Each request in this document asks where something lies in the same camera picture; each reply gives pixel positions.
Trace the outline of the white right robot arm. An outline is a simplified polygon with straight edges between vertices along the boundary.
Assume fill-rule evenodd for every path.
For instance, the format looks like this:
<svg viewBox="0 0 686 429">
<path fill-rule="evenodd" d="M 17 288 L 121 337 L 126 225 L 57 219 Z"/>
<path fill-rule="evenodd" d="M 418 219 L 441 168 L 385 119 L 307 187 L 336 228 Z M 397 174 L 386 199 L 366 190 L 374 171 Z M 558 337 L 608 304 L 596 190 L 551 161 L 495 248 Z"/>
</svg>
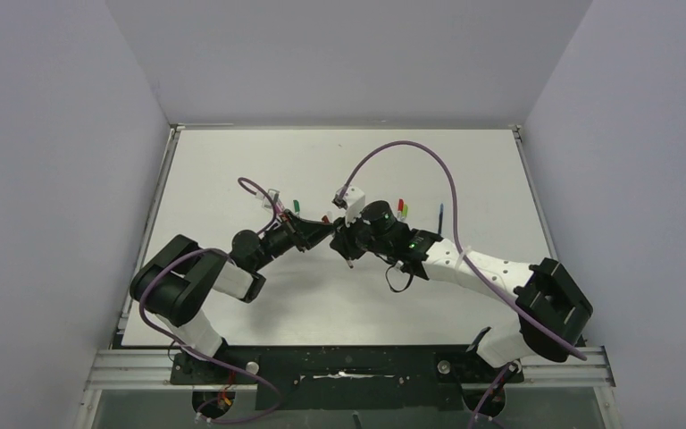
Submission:
<svg viewBox="0 0 686 429">
<path fill-rule="evenodd" d="M 411 277 L 455 284 L 515 312 L 515 321 L 492 326 L 475 341 L 476 354 L 488 365 L 499 368 L 530 356 L 557 363 L 585 358 L 576 342 L 593 307 L 560 262 L 527 264 L 461 247 L 409 227 L 383 200 L 365 203 L 348 192 L 333 202 L 345 214 L 330 246 L 346 260 L 371 253 Z"/>
</svg>

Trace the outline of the blue gel pen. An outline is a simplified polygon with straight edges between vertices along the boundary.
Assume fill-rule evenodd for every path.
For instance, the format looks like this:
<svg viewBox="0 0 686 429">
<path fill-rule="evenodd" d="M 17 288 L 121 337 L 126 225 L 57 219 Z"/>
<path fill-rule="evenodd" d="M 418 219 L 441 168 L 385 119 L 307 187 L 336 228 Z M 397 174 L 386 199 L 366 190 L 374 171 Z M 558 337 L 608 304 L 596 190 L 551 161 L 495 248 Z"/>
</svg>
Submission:
<svg viewBox="0 0 686 429">
<path fill-rule="evenodd" d="M 444 204 L 440 203 L 439 204 L 439 214 L 438 214 L 438 225 L 437 225 L 437 234 L 442 236 L 443 232 L 443 224 L 444 224 Z"/>
</svg>

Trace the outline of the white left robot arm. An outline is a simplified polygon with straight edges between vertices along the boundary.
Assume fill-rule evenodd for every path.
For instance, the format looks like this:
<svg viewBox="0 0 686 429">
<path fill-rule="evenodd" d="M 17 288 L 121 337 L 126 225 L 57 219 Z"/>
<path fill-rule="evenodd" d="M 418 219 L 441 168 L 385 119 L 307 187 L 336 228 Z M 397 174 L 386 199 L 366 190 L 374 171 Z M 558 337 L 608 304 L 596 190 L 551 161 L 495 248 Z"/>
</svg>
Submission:
<svg viewBox="0 0 686 429">
<path fill-rule="evenodd" d="M 286 212 L 265 232 L 239 231 L 231 249 L 202 248 L 182 234 L 170 239 L 133 277 L 130 297 L 155 315 L 169 333 L 214 357 L 225 344 L 202 310 L 213 291 L 244 303 L 255 300 L 266 279 L 260 270 L 295 248 L 304 252 L 333 234 L 330 222 Z"/>
</svg>

